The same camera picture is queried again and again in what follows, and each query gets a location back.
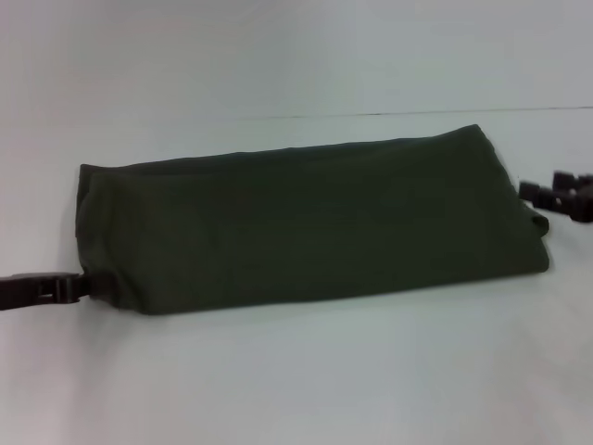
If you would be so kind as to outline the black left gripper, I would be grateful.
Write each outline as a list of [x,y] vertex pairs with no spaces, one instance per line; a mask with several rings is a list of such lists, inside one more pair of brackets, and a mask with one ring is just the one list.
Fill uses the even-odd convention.
[[0,277],[0,311],[37,305],[67,305],[105,290],[106,277],[87,273],[25,273]]

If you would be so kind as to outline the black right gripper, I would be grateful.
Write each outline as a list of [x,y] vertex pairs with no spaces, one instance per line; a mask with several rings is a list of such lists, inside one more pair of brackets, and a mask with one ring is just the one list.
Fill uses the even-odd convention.
[[569,172],[554,172],[552,189],[520,182],[518,194],[534,208],[555,210],[559,207],[560,213],[574,222],[593,223],[593,174],[576,176]]

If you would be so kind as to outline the dark green FREE t-shirt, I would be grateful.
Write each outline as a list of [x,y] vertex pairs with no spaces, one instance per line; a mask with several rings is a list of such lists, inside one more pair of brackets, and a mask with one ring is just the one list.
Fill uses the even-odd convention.
[[548,221],[471,125],[432,137],[82,165],[92,294],[150,315],[543,273]]

